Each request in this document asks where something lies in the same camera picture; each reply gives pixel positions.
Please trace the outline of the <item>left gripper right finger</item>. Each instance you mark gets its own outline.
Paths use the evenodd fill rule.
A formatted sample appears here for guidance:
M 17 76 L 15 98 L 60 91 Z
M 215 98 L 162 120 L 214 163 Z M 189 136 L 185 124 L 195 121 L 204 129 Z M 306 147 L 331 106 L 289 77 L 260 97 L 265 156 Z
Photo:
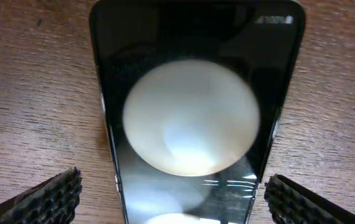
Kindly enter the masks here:
M 265 183 L 264 199 L 276 224 L 355 224 L 355 214 L 280 174 Z

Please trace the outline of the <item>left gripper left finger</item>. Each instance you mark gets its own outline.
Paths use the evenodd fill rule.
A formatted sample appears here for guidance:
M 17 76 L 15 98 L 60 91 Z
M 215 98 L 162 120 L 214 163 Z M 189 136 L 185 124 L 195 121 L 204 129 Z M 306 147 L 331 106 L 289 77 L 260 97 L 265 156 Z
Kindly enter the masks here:
M 69 224 L 81 192 L 81 171 L 68 169 L 0 203 L 0 224 Z

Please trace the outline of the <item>black smartphone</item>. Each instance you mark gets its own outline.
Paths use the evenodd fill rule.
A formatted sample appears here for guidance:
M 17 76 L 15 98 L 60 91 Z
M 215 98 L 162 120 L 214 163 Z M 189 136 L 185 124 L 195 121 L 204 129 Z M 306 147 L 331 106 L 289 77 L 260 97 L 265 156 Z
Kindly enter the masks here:
M 297 1 L 92 7 L 125 223 L 249 221 L 305 23 Z

